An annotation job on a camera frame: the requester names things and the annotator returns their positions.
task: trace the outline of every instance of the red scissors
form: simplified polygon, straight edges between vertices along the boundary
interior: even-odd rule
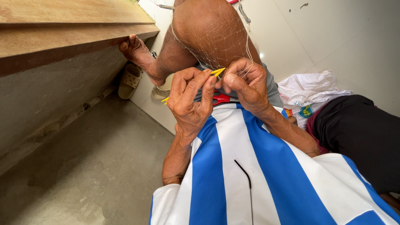
[[[218,105],[222,102],[239,102],[238,98],[231,97],[226,94],[222,94],[217,90],[214,91],[214,96],[212,97],[212,99],[217,100],[216,103],[214,103],[215,101],[212,101],[212,105]]]

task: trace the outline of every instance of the gray shorts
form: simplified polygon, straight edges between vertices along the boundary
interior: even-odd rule
[[[268,71],[267,66],[263,63],[262,66],[267,70],[267,97],[268,101],[271,103],[271,105],[283,108],[283,102],[279,97],[279,91],[278,91],[278,84],[274,81],[274,76]],[[199,70],[204,70],[203,67],[200,66],[200,64],[196,64],[195,66]],[[238,95],[236,91],[232,91],[231,93],[227,94],[225,93],[223,88],[217,89],[220,93],[226,94],[228,96],[237,98]],[[197,92],[196,97],[194,98],[194,102],[200,102],[201,101],[201,92],[202,88]]]

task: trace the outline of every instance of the beige slide sandal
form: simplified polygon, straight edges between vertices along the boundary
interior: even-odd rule
[[[130,98],[135,93],[136,87],[140,81],[139,67],[128,64],[125,67],[124,74],[122,75],[120,86],[118,88],[118,96],[122,99]]]
[[[162,85],[160,87],[154,86],[153,90],[151,91],[151,96],[156,100],[163,100],[168,95],[170,95],[171,83],[172,83],[173,77],[174,77],[174,73],[167,77],[164,85]]]

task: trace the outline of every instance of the wooden board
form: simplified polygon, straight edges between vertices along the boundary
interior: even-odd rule
[[[129,0],[0,0],[0,27],[21,23],[153,24],[154,21]]]
[[[153,24],[3,29],[0,76],[116,46],[130,34],[146,39],[158,32]]]

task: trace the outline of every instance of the elderly man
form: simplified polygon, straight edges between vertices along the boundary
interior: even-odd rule
[[[155,85],[176,72],[168,100],[176,135],[149,224],[400,223],[349,158],[319,155],[314,139],[287,120],[272,75],[225,0],[175,6],[156,60],[135,35],[120,45]],[[227,67],[222,81],[191,67],[198,59]],[[213,107],[215,89],[240,102]]]

